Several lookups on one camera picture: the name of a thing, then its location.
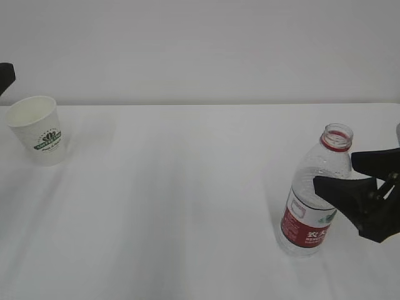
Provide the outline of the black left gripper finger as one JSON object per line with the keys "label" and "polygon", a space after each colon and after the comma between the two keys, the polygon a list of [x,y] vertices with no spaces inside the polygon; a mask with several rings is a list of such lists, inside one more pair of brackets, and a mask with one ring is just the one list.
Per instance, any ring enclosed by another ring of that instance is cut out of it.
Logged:
{"label": "black left gripper finger", "polygon": [[16,80],[14,66],[10,62],[0,63],[0,96],[13,84]]}

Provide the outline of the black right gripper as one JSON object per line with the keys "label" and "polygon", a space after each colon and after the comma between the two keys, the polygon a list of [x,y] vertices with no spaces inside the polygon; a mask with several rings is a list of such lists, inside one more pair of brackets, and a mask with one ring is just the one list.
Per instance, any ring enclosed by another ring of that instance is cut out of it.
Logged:
{"label": "black right gripper", "polygon": [[[399,233],[399,163],[399,148],[354,152],[352,168],[370,178],[316,176],[315,194],[345,215],[361,237],[382,243]],[[374,178],[385,182],[378,187]]]}

